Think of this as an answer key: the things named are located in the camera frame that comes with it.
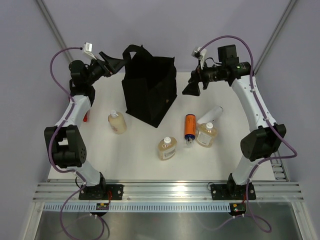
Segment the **white tube dark cap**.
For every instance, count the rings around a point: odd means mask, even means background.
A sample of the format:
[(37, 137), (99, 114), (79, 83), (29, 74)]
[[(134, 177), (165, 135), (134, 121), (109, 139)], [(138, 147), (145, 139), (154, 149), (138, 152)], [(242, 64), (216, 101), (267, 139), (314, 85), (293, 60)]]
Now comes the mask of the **white tube dark cap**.
[(215, 106), (210, 111), (205, 113), (202, 117), (200, 117), (196, 123), (198, 125), (201, 124), (207, 124), (207, 123), (213, 123), (215, 120), (217, 120), (223, 113), (223, 108), (221, 106)]

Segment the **black canvas bag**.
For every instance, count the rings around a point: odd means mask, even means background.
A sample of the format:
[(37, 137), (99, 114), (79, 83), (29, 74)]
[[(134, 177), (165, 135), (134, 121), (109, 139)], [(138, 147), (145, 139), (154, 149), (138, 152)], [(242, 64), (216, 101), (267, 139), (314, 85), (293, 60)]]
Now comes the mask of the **black canvas bag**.
[(134, 44), (122, 56), (127, 60), (121, 82), (126, 113), (158, 128), (177, 97), (175, 58), (153, 56)]

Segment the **red bottle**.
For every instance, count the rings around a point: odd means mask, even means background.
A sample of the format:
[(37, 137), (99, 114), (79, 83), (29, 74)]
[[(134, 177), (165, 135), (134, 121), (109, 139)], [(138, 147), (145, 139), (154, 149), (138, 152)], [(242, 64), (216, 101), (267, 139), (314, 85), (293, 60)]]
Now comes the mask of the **red bottle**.
[(83, 118), (83, 122), (87, 122), (89, 120), (89, 113), (87, 112)]

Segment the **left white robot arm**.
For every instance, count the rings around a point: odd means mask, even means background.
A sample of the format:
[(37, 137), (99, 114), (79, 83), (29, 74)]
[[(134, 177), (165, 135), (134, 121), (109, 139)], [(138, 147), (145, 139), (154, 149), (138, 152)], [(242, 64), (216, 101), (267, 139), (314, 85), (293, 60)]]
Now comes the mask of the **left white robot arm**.
[(101, 58), (91, 55), (89, 64), (72, 61), (69, 90), (64, 92), (69, 99), (68, 107), (60, 120), (44, 130), (47, 154), (51, 166), (59, 173), (72, 173), (79, 177), (83, 189), (90, 189), (96, 199), (103, 199), (108, 192), (103, 175), (87, 161), (87, 149), (80, 133), (80, 126), (95, 100), (93, 84), (101, 77), (111, 77), (125, 66), (124, 59), (113, 58), (104, 52)]

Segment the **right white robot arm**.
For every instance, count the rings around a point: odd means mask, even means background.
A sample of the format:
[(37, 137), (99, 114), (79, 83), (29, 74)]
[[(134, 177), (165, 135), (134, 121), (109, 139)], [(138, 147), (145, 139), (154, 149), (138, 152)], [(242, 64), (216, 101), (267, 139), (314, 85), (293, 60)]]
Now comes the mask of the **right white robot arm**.
[(224, 185), (228, 196), (239, 198), (250, 190), (252, 177), (263, 160), (277, 152), (287, 129), (278, 124), (264, 103), (253, 72), (253, 62), (241, 62), (236, 46), (226, 45), (217, 49), (218, 64), (206, 64), (206, 49), (197, 47), (192, 56), (198, 60), (183, 95), (200, 96), (199, 84), (207, 89), (209, 83), (225, 81), (237, 95), (246, 115), (249, 134), (240, 141), (241, 160)]

